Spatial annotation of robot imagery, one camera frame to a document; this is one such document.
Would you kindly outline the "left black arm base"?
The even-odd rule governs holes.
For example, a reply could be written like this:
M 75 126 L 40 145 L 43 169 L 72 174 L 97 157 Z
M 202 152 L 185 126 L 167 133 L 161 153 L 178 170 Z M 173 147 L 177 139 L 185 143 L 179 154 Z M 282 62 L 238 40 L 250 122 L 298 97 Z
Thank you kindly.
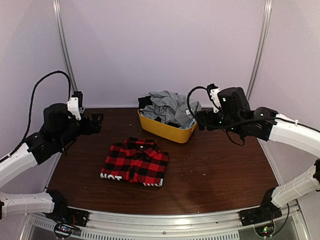
M 45 217 L 54 221 L 53 233 L 59 240 L 69 238 L 74 232 L 79 233 L 80 227 L 86 227 L 89 212 L 69 207 L 68 201 L 58 190 L 47 190 L 54 203 L 53 211 L 45 213 Z

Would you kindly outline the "aluminium frame post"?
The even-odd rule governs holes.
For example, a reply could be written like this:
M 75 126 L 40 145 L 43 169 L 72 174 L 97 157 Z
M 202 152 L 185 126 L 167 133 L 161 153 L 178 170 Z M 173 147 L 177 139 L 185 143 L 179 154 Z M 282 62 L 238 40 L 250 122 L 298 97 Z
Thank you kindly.
M 71 95 L 72 95 L 74 92 L 79 91 L 79 89 L 75 80 L 72 62 L 71 62 L 71 58 L 68 50 L 67 38 L 66 38 L 64 22 L 63 22 L 61 1 L 52 0 L 52 7 L 53 7 L 53 15 L 56 23 L 57 35 L 58 35 L 59 44 L 60 44 L 61 53 L 62 53 L 62 60 L 64 63 L 65 71 L 70 79 L 70 89 L 71 89 Z
M 271 18 L 272 18 L 272 0 L 265 0 L 264 1 L 264 9 L 263 9 L 263 15 L 262 15 L 262 22 L 261 22 L 261 28 L 260 28 L 260 35 L 259 35 L 259 41 L 257 45 L 255 60 L 253 63 L 253 68 L 251 72 L 251 77 L 249 80 L 248 88 L 246 91 L 246 97 L 248 100 L 251 99 L 255 85 L 257 82 L 257 77 L 259 74 L 260 66 L 263 59 L 263 53 L 266 47 L 267 38 L 270 30 L 270 24 L 271 24 Z

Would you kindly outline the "left aluminium frame post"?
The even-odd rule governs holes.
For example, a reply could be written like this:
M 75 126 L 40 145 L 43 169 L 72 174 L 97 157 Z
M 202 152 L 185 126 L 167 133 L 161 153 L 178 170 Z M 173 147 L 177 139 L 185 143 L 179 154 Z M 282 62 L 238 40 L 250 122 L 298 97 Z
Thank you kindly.
M 58 35 L 59 44 L 60 44 L 61 53 L 62 53 L 62 60 L 64 63 L 65 71 L 70 79 L 70 89 L 71 89 L 71 95 L 72 95 L 74 92 L 79 91 L 79 89 L 75 80 L 72 62 L 71 62 L 71 58 L 68 50 L 67 38 L 66 38 L 64 22 L 63 22 L 61 1 L 52 0 L 52 7 L 53 7 L 53 15 L 56 23 L 57 35 Z

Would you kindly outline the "right aluminium frame post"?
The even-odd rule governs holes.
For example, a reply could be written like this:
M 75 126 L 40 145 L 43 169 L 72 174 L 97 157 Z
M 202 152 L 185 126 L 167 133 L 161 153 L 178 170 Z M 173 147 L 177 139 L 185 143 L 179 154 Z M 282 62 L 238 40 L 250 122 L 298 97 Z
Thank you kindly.
M 262 15 L 262 22 L 261 22 L 261 28 L 260 28 L 260 35 L 259 35 L 259 41 L 257 45 L 255 60 L 253 63 L 253 68 L 251 72 L 251 77 L 249 80 L 248 88 L 246 91 L 246 97 L 248 100 L 251 99 L 255 85 L 257 82 L 257 77 L 259 74 L 260 66 L 263 59 L 263 53 L 266 47 L 267 38 L 270 30 L 270 24 L 271 24 L 271 18 L 272 18 L 272 0 L 265 0 L 264 1 L 264 9 L 263 9 L 263 15 Z

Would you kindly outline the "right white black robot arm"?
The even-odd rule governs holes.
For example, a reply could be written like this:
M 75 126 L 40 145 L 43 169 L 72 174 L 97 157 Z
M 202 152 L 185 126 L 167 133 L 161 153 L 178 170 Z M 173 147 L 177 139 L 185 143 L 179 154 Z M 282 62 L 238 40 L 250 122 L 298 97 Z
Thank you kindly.
M 206 87 L 196 86 L 196 90 L 205 90 L 213 108 L 193 111 L 199 130 L 223 130 L 228 136 L 237 134 L 245 144 L 246 137 L 255 137 L 263 141 L 283 143 L 303 150 L 316 157 L 320 156 L 320 131 L 293 120 L 267 107 L 250 108 L 244 90 L 241 87 L 218 88 L 215 84 Z M 289 202 L 320 190 L 320 161 L 304 173 L 282 186 L 266 192 L 261 205 L 256 210 L 259 220 L 268 220 L 276 210 Z

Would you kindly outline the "front aluminium rail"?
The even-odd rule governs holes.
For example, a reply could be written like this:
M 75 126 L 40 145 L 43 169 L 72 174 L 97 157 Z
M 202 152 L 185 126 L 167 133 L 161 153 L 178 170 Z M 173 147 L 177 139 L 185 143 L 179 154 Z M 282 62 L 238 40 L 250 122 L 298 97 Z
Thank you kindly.
M 176 215 L 88 211 L 86 226 L 79 226 L 66 240 L 310 240 L 297 203 L 290 204 L 287 222 L 270 238 L 256 232 L 268 221 L 243 226 L 241 210 Z M 30 214 L 18 240 L 58 240 L 55 225 L 43 214 Z

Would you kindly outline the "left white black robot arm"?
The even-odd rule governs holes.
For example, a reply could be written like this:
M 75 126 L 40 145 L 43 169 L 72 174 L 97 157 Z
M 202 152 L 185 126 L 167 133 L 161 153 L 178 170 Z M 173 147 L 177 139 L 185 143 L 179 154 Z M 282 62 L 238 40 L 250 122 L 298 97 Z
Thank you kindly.
M 81 135 L 98 134 L 104 115 L 90 117 L 69 103 L 55 103 L 43 111 L 43 125 L 24 139 L 18 149 L 0 160 L 0 185 L 4 186 L 21 173 L 43 164 L 57 153 L 65 153 Z M 57 190 L 30 194 L 0 194 L 1 218 L 30 213 L 49 214 L 67 222 L 72 218 L 68 202 Z

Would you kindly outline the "red black plaid shirt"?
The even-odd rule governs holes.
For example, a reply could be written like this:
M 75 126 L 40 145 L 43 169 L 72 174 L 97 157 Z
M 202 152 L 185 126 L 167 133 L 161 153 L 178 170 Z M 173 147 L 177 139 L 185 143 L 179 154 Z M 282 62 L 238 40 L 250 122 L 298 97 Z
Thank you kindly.
M 163 186 L 168 163 L 169 153 L 154 140 L 129 137 L 110 146 L 100 177 L 158 188 Z

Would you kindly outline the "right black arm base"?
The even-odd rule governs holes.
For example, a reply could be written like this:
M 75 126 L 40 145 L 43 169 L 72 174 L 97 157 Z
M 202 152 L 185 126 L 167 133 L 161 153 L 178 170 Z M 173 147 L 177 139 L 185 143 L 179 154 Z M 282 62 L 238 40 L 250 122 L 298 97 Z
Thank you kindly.
M 239 212 L 242 226 L 254 225 L 255 233 L 262 238 L 269 238 L 275 233 L 274 220 L 281 216 L 281 209 L 276 207 L 270 199 L 263 199 L 258 207 Z

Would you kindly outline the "yellow plastic basket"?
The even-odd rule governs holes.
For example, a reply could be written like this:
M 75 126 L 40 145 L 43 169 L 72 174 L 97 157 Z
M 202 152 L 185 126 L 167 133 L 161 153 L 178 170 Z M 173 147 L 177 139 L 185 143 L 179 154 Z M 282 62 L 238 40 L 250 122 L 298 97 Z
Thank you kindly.
M 139 110 L 137 111 L 137 114 L 143 130 L 179 144 L 188 142 L 197 127 L 196 121 L 189 128 L 177 128 L 150 119 L 142 115 Z

